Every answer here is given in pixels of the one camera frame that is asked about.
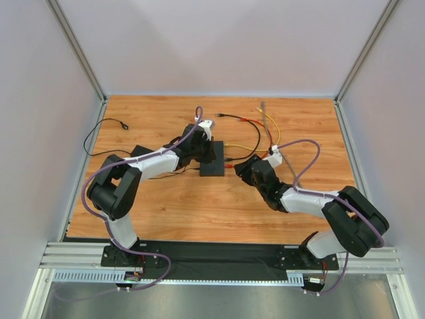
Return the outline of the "black network switch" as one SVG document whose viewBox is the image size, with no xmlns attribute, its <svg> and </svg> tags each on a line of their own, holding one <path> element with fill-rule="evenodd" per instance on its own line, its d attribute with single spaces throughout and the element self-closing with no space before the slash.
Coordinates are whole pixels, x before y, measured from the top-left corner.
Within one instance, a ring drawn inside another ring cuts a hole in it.
<svg viewBox="0 0 425 319">
<path fill-rule="evenodd" d="M 199 175 L 201 177 L 223 177 L 225 175 L 224 142 L 213 142 L 212 152 L 215 158 L 210 163 L 200 164 Z"/>
</svg>

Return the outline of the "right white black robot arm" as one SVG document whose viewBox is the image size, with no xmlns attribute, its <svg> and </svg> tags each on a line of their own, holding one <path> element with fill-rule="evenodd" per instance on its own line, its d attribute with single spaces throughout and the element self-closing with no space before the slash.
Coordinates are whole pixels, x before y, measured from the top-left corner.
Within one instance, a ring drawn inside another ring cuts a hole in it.
<svg viewBox="0 0 425 319">
<path fill-rule="evenodd" d="M 383 214 L 355 187 L 317 192 L 280 181 L 268 159 L 257 155 L 234 166 L 235 174 L 255 187 L 268 207 L 282 213 L 323 218 L 329 231 L 315 232 L 301 244 L 307 257 L 324 259 L 337 253 L 365 256 L 384 245 L 390 225 Z"/>
</svg>

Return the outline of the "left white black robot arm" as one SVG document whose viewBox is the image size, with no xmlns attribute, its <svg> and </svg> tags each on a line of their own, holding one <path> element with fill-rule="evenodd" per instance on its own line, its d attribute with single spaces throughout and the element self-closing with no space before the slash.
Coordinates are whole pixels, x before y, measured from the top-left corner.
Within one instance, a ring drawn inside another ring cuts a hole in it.
<svg viewBox="0 0 425 319">
<path fill-rule="evenodd" d="M 89 177 L 82 190 L 83 206 L 103 220 L 116 247 L 129 251 L 137 243 L 129 211 L 141 182 L 182 169 L 192 161 L 210 163 L 216 159 L 213 128 L 213 120 L 202 120 L 189 124 L 176 142 L 156 151 L 130 158 L 110 155 Z"/>
</svg>

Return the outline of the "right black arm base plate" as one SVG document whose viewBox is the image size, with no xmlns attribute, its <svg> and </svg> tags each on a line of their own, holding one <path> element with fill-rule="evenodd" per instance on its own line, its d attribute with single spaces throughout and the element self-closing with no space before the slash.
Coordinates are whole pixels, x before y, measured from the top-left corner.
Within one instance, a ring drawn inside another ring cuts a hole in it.
<svg viewBox="0 0 425 319">
<path fill-rule="evenodd" d="M 278 266 L 284 270 L 339 270 L 336 255 L 319 259 L 306 248 L 278 245 Z"/>
</svg>

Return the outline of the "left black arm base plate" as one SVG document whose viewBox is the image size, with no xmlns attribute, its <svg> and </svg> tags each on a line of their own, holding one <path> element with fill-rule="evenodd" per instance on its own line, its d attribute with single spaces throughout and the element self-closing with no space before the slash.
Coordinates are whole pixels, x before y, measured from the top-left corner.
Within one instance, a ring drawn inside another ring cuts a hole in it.
<svg viewBox="0 0 425 319">
<path fill-rule="evenodd" d="M 103 267 L 157 268 L 163 265 L 159 257 L 135 255 L 110 244 L 104 247 L 100 265 Z"/>
</svg>

